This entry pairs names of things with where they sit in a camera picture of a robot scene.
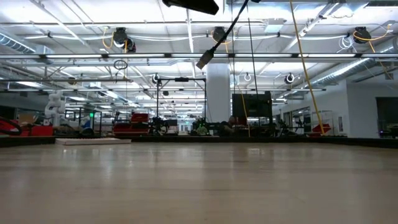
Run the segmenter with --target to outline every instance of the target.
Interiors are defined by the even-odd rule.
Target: white column
[[[231,116],[231,93],[229,90],[229,66],[227,63],[207,65],[207,106],[208,122],[228,121]]]

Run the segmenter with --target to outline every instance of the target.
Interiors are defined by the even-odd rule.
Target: ceiling
[[[231,19],[235,17],[241,4],[235,1],[234,5],[227,4],[221,8],[215,16],[186,11],[179,7],[167,7],[162,1],[158,0],[59,0],[41,1],[44,9],[55,16],[59,22],[66,27],[60,26],[56,19],[44,12],[39,6],[30,0],[0,0],[0,29],[14,35],[19,41],[28,46],[36,47],[44,45],[55,54],[105,54],[123,53],[123,49],[115,46],[107,49],[102,40],[102,36],[110,37],[116,27],[126,27],[127,33],[133,37],[139,53],[198,53],[202,54],[210,49],[215,42],[210,34],[215,26],[228,28]],[[364,8],[366,1],[345,4],[332,15],[320,20],[313,27],[311,21],[316,19],[318,13],[326,6],[323,2],[299,3],[294,4],[295,17],[298,29],[311,27],[302,35],[302,47],[304,53],[346,53],[354,48],[358,52],[369,50],[367,44],[350,44],[347,49],[341,48],[342,36],[352,33],[355,27],[365,26],[372,37],[380,37],[386,33],[387,24],[392,24],[389,33],[385,38],[374,41],[374,45],[384,42],[395,35],[398,25],[398,9],[394,7]],[[254,53],[297,53],[298,45],[292,43],[295,40],[295,29],[290,12],[289,2],[261,2],[259,4],[250,2],[248,11],[244,10],[239,23],[234,27],[235,41],[221,45],[216,53],[251,53],[250,35],[253,36],[252,47]],[[187,23],[187,16],[190,18],[191,25]],[[276,32],[265,33],[264,29],[273,23],[276,18],[284,21],[280,27],[280,37],[275,37]],[[189,38],[189,28],[192,30],[192,39]],[[84,39],[85,44],[76,39]],[[104,39],[106,45],[111,44],[111,39]],[[0,45],[1,54],[19,54],[8,47]],[[26,69],[44,76],[44,66],[33,61],[20,62],[10,60],[9,63],[15,65],[26,65]],[[57,63],[72,63],[70,60],[56,60]],[[95,60],[86,60],[87,63],[95,64]],[[158,73],[162,78],[171,77],[205,77],[206,68],[200,70],[193,67],[191,60],[169,60],[169,59],[134,59],[130,60],[129,68],[126,73],[119,73],[119,78],[125,75],[131,82],[102,82],[101,88],[153,88],[153,74]],[[306,63],[310,77],[315,77],[322,71],[332,67],[336,63],[331,62],[309,62]],[[273,63],[259,62],[254,64],[250,61],[237,60],[235,74],[239,79],[241,88],[254,87],[254,83],[246,81],[245,75],[258,76],[259,88],[279,88],[284,86],[284,77],[293,73],[296,77],[302,77],[303,68],[299,61]],[[53,73],[51,78],[115,78],[117,70],[109,66],[82,66],[82,67],[62,67],[50,65],[47,67],[48,73]],[[87,83],[78,83],[71,86],[67,83],[59,83],[62,88],[87,88]],[[194,82],[171,83],[170,88],[179,86],[184,88],[198,88]],[[90,93],[90,100],[98,99],[95,93]],[[147,97],[144,93],[129,92],[118,93],[128,100],[139,103],[140,98]],[[175,98],[203,97],[198,91],[180,91],[170,94]]]

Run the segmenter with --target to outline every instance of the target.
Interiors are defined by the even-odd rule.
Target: black cable
[[[244,8],[247,6],[248,2],[249,2],[249,0],[245,0],[245,1],[244,1],[243,5],[242,5],[242,8],[239,10],[238,15],[236,16],[235,20],[232,22],[231,26],[228,28],[228,30],[226,31],[226,33],[224,34],[223,38],[221,38],[221,40],[219,40],[219,41],[217,42],[217,44],[214,45],[214,47],[211,48],[211,51],[212,51],[212,52],[215,52],[216,49],[226,40],[226,38],[228,37],[229,33],[232,31],[233,27],[234,27],[235,24],[237,23],[237,21],[238,21],[238,19],[239,19],[239,16],[242,14]]]
[[[257,89],[257,78],[256,78],[256,66],[254,64],[254,52],[253,52],[253,39],[252,39],[252,34],[251,34],[251,26],[250,26],[250,18],[248,17],[249,21],[249,33],[250,33],[250,45],[251,45],[251,58],[253,62],[253,73],[254,73],[254,84],[256,86],[256,98],[257,98],[257,114],[259,116],[259,128],[260,128],[260,100],[259,100],[259,91]]]

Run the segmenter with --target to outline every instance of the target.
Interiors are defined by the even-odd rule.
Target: exposed ceiling duct
[[[375,51],[376,53],[398,53],[398,37],[375,46]],[[350,63],[342,63],[317,75],[311,80],[311,84],[329,85],[337,83],[347,77],[363,72],[366,67],[371,68],[376,65],[376,58],[364,58]]]
[[[24,41],[0,28],[0,44],[16,50],[22,54],[34,54],[36,49],[29,47]]]
[[[21,40],[17,36],[10,34],[4,29],[0,28],[0,44],[9,47],[12,50],[20,52],[22,54],[53,54],[54,51],[44,45],[28,44],[24,40]],[[39,59],[37,62],[46,64],[53,63],[52,60]]]

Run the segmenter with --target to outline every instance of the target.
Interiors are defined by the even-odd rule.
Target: hanging cable
[[[254,63],[254,51],[253,51],[253,40],[252,40],[252,34],[251,34],[251,25],[250,25],[250,17],[249,17],[249,6],[246,6],[246,9],[248,10],[248,23],[249,23],[249,33],[250,33],[250,46],[251,46],[251,59],[253,63],[253,74],[254,74],[254,85],[256,86],[256,99],[257,99],[257,114],[259,117],[259,128],[261,127],[260,124],[260,99],[259,99],[259,91],[257,89],[257,76],[256,76],[256,65]]]
[[[203,67],[205,65],[207,65],[210,60],[213,59],[214,57],[214,53],[217,50],[217,48],[227,39],[229,33],[232,31],[233,27],[235,26],[235,24],[237,23],[237,21],[239,20],[240,15],[242,14],[244,8],[248,5],[249,0],[244,0],[243,5],[241,7],[241,9],[238,12],[238,15],[235,17],[235,20],[232,22],[232,24],[230,25],[230,27],[228,28],[228,30],[225,32],[225,34],[223,35],[223,37],[217,42],[216,45],[214,45],[210,50],[207,50],[199,59],[199,62],[197,63],[197,67],[199,69],[203,69]]]
[[[319,122],[319,125],[320,125],[320,127],[321,127],[322,135],[324,135],[324,134],[325,134],[325,130],[323,129],[322,119],[321,119],[321,116],[319,115],[318,106],[317,106],[317,102],[315,101],[315,96],[314,96],[313,91],[312,91],[312,86],[311,86],[310,78],[308,77],[308,72],[307,72],[307,69],[305,68],[305,62],[304,62],[304,56],[303,56],[303,49],[302,49],[302,47],[301,47],[301,40],[300,40],[300,37],[299,37],[299,30],[297,29],[296,18],[295,18],[295,16],[294,16],[293,0],[289,0],[289,3],[290,3],[290,10],[292,11],[292,17],[293,17],[293,22],[294,22],[294,29],[295,29],[295,31],[296,31],[296,38],[297,38],[297,43],[298,43],[298,49],[300,50],[301,62],[303,63],[303,69],[304,69],[305,79],[307,80],[307,85],[308,85],[308,88],[310,89],[310,93],[311,93],[311,97],[312,97],[312,101],[313,101],[313,106],[314,106],[314,108],[315,108],[315,112],[317,113],[318,122]]]
[[[105,37],[106,29],[107,29],[107,28],[105,27],[103,37]],[[112,46],[113,46],[113,34],[114,34],[114,32],[112,32],[112,39],[111,39],[111,45],[110,45],[110,46],[106,45],[106,44],[105,44],[105,38],[102,38],[102,44],[103,44],[104,47],[106,47],[107,49],[110,49],[110,48],[112,48]]]
[[[371,49],[373,51],[373,53],[376,53],[376,51],[374,50],[373,44],[371,41],[369,41],[369,45],[371,46]],[[383,63],[381,63],[381,61],[379,61],[381,67],[383,68],[384,73],[392,80],[393,78],[391,77],[391,75],[388,73],[387,68],[383,65]]]
[[[231,0],[231,20],[233,20],[233,0]],[[234,32],[232,32],[232,54],[235,54],[235,41],[234,41]],[[234,95],[236,94],[236,86],[238,87],[239,91],[241,92],[241,97],[242,97],[242,104],[243,104],[243,110],[244,110],[244,116],[246,118],[246,123],[248,124],[248,134],[249,134],[249,138],[250,138],[250,124],[248,123],[248,114],[246,113],[246,104],[244,103],[244,97],[243,97],[243,92],[241,91],[239,85],[236,82],[236,76],[235,76],[235,57],[232,59],[233,60],[233,77],[234,77]],[[231,65],[231,61],[228,57],[228,62],[229,65]],[[234,115],[234,112],[236,111],[236,106],[233,108],[232,110],[232,115]],[[236,126],[236,116],[234,116],[234,120],[235,120],[235,129],[237,128]]]

